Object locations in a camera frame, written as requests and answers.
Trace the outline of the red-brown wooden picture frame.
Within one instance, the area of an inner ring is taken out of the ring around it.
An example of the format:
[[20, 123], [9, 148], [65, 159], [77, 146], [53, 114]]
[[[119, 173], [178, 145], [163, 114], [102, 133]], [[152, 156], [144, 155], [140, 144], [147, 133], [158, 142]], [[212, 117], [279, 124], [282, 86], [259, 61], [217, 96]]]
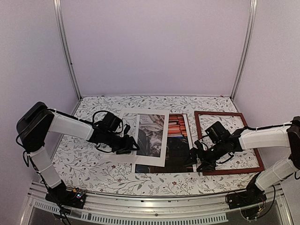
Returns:
[[[195, 111], [195, 123], [197, 128], [197, 135], [198, 139], [202, 140], [204, 138], [204, 134], [202, 133], [201, 123], [200, 123], [200, 116], [201, 115], [217, 115], [217, 116], [238, 116], [241, 118], [243, 126], [247, 126], [247, 122], [242, 113], [238, 112], [201, 112]], [[225, 170], [215, 170], [212, 172], [203, 172], [204, 176], [213, 176], [213, 175], [232, 175], [232, 174], [243, 174], [243, 173], [258, 173], [264, 170], [264, 165], [261, 159], [261, 156], [258, 152], [258, 149], [254, 149], [254, 154], [258, 161], [257, 167], [247, 167], [241, 169], [225, 169]]]

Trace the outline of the cat photo print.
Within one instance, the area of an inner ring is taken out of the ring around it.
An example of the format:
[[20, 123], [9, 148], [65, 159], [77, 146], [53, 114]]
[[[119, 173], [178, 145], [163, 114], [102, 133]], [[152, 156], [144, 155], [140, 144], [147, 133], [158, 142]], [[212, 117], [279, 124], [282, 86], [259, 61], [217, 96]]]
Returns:
[[168, 137], [166, 144], [165, 166], [139, 165], [134, 166], [135, 173], [190, 173], [194, 165], [185, 166], [192, 138], [186, 114], [170, 114]]

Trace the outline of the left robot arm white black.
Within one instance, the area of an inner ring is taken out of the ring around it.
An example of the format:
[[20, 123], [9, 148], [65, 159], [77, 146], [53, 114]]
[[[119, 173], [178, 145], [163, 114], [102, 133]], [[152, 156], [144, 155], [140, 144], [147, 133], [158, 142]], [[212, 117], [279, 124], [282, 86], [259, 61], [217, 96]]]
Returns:
[[98, 150], [101, 144], [111, 148], [117, 155], [138, 151], [140, 148], [134, 137], [127, 133], [130, 129], [122, 119], [109, 111], [102, 120], [82, 120], [55, 109], [48, 108], [45, 103], [37, 102], [16, 125], [16, 143], [24, 149], [26, 163], [32, 163], [45, 183], [48, 193], [59, 203], [70, 199], [66, 185], [59, 177], [45, 149], [45, 138], [54, 132], [80, 138], [94, 143]]

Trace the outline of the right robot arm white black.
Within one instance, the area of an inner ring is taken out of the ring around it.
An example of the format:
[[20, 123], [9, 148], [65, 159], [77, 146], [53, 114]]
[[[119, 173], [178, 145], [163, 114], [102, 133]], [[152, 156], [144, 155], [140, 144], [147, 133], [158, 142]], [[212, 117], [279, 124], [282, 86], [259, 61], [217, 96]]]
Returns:
[[252, 178], [243, 193], [242, 200], [253, 204], [270, 186], [285, 180], [300, 169], [300, 118], [294, 117], [282, 125], [266, 127], [243, 127], [232, 134], [219, 122], [206, 129], [213, 146], [204, 150], [197, 140], [191, 149], [191, 158], [199, 160], [199, 172], [210, 172], [216, 168], [217, 160], [227, 153], [242, 152], [255, 148], [286, 147], [291, 153], [287, 158], [277, 161], [271, 168]]

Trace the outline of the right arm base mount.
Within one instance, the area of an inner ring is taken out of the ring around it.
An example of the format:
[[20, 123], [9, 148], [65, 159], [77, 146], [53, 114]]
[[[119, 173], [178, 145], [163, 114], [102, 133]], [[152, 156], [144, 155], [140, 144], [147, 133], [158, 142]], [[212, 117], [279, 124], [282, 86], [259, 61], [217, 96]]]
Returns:
[[225, 201], [229, 206], [229, 209], [236, 209], [241, 207], [250, 206], [256, 203], [262, 203], [267, 200], [264, 191], [258, 188], [248, 188], [242, 192], [233, 192], [227, 194]]

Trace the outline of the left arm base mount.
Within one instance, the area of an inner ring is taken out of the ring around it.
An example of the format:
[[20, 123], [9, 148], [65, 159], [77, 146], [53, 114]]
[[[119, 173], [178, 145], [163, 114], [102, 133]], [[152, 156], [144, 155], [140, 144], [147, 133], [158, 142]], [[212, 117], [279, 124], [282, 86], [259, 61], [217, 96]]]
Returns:
[[48, 189], [45, 199], [62, 206], [83, 209], [86, 201], [86, 192], [79, 188], [68, 190], [66, 187], [57, 186]]

